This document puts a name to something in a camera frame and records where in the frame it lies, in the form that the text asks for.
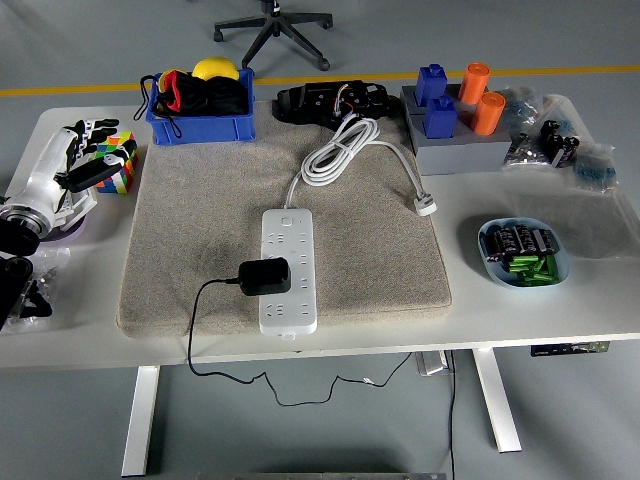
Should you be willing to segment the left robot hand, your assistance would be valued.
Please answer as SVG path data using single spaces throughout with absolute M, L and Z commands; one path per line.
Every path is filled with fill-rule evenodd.
M 55 132 L 26 186 L 1 207 L 1 222 L 39 238 L 79 223 L 97 204 L 93 187 L 137 153 L 135 137 L 118 125 L 117 119 L 79 120 Z

